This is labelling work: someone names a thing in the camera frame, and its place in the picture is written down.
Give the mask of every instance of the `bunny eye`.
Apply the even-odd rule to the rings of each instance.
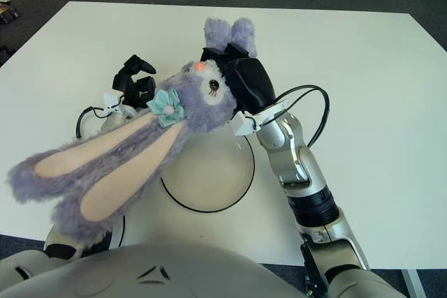
[[[216,96],[217,95],[217,90],[219,89],[219,82],[217,82],[216,80],[210,80],[210,92],[208,92],[208,94],[210,96]]]

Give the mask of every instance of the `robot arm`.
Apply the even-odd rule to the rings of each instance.
[[[343,211],[336,205],[314,155],[303,140],[300,122],[287,112],[291,104],[274,98],[270,80],[261,63],[256,63],[258,60],[250,59],[244,65],[246,61],[227,61],[222,67],[233,94],[237,99],[238,95],[243,97],[238,99],[241,108],[230,125],[236,135],[256,133],[268,154],[303,239],[301,251],[309,274],[307,294],[402,297],[369,271]],[[240,87],[247,89],[241,92]]]
[[[343,211],[335,204],[314,155],[304,143],[297,118],[285,113],[256,135],[295,215],[314,292],[324,293],[344,270],[368,270]]]

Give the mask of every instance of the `stuffed bunny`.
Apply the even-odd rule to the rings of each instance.
[[[242,47],[250,46],[256,54],[253,24],[246,19],[236,24]],[[207,46],[221,47],[221,33],[232,31],[213,29],[222,25],[230,27],[222,20],[206,21]],[[225,38],[234,42],[231,33]],[[148,106],[150,111],[116,129],[15,166],[8,174],[15,198],[25,202],[62,196],[52,214],[54,226],[73,241],[92,246],[161,176],[188,136],[225,124],[236,101],[218,66],[209,60],[190,62],[160,83]]]

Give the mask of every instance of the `blue flower bow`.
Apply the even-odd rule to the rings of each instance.
[[[159,116],[161,127],[165,128],[184,119],[184,109],[175,89],[158,90],[154,99],[147,102],[151,111]]]

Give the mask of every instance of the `white bracket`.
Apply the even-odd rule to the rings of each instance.
[[[286,100],[281,100],[278,103],[267,107],[258,114],[251,114],[248,111],[239,111],[229,121],[231,129],[235,135],[248,135],[256,133],[261,129],[261,126],[273,119],[274,116],[284,111],[289,104]]]
[[[125,117],[129,116],[133,119],[137,114],[137,111],[128,105],[123,105],[120,101],[120,97],[123,95],[121,91],[110,90],[103,94],[104,98],[104,115],[110,113],[123,114]]]

